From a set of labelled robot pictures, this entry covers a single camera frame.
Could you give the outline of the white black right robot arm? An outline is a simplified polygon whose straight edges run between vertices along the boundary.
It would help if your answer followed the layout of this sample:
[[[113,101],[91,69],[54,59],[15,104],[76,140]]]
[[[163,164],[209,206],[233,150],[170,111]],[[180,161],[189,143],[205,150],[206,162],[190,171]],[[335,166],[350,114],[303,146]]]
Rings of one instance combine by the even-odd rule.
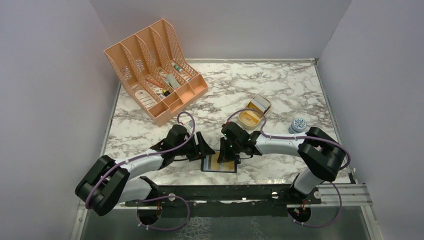
[[[323,182],[336,179],[343,169],[345,150],[339,143],[318,127],[295,134],[271,134],[262,129],[248,133],[237,123],[229,121],[222,126],[218,163],[239,162],[240,154],[250,157],[281,154],[300,157],[307,168],[293,180],[289,199],[300,204],[313,189]]]

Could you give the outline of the beige oval card tray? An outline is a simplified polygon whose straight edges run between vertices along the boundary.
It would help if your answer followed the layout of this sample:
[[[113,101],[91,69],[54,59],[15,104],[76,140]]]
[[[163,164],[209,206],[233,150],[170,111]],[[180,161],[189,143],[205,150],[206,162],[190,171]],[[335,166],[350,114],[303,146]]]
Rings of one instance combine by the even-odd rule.
[[[266,113],[263,113],[251,102],[251,100],[244,107],[246,110],[241,111],[238,114],[238,121],[240,125],[247,130],[255,129],[262,121],[263,115],[265,115],[270,110],[269,109]]]

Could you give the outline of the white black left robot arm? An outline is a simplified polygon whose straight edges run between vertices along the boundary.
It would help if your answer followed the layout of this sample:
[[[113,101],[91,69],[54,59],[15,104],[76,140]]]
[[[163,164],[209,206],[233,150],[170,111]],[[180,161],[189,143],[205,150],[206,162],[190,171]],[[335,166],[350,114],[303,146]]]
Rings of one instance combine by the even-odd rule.
[[[75,188],[75,195],[98,216],[109,213],[118,203],[140,200],[152,205],[157,200],[153,182],[142,174],[159,171],[185,156],[189,161],[214,155],[201,132],[189,132],[175,124],[167,136],[143,153],[113,159],[108,155],[99,157]]]

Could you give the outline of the gold striped credit card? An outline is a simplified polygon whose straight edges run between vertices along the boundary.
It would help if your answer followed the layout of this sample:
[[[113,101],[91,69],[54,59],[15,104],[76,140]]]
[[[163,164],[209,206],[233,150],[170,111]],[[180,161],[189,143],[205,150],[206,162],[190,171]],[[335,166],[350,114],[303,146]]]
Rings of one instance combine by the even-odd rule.
[[[213,171],[213,172],[219,171],[219,163],[215,155],[211,155],[205,160],[204,169],[206,171]]]

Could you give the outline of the black leather card holder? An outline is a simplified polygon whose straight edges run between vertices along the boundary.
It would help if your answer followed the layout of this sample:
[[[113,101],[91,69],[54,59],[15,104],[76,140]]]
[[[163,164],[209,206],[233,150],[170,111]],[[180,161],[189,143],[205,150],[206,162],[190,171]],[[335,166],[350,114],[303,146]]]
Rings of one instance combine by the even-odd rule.
[[[200,170],[212,173],[237,173],[237,164],[234,161],[218,163],[219,154],[220,151],[216,150],[215,154],[205,156],[201,160]]]

